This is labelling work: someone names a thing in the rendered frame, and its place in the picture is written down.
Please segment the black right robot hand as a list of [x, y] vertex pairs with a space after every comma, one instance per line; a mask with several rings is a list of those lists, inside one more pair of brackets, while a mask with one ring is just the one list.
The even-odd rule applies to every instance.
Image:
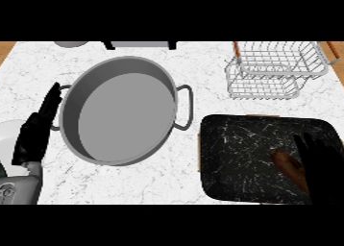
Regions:
[[344, 205], [344, 158], [320, 139], [294, 136], [314, 205]]

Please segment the black marble tray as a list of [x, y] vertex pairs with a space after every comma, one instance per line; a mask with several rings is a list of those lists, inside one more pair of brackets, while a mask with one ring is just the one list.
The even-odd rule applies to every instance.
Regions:
[[322, 119], [211, 114], [201, 122], [201, 181], [222, 201], [309, 205], [309, 196], [275, 166], [281, 149], [298, 158], [294, 138], [310, 134], [344, 157], [344, 143]]

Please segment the large grey metal pot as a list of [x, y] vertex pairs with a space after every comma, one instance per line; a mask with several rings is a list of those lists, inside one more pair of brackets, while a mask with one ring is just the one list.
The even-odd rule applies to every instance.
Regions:
[[58, 124], [73, 154], [108, 166], [146, 160], [163, 147], [176, 123], [177, 86], [167, 69], [144, 57], [124, 56], [96, 64], [76, 82], [61, 87], [67, 93]]

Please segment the grey appliance with black feet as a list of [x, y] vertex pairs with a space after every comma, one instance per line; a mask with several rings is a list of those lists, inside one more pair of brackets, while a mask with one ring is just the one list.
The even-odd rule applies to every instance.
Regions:
[[176, 49], [176, 41], [105, 41], [104, 46], [108, 50], [117, 47], [166, 47], [170, 50]]

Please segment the grey round object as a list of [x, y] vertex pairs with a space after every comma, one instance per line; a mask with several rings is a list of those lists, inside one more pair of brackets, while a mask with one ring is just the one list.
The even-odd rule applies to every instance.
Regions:
[[88, 44], [88, 41], [55, 41], [55, 44], [62, 48], [76, 48]]

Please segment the white round plate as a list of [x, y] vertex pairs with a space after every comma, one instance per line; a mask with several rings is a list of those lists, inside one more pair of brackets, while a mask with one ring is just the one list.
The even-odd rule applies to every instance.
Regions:
[[9, 120], [0, 123], [0, 161], [12, 160], [17, 139], [20, 136], [20, 127], [24, 120]]

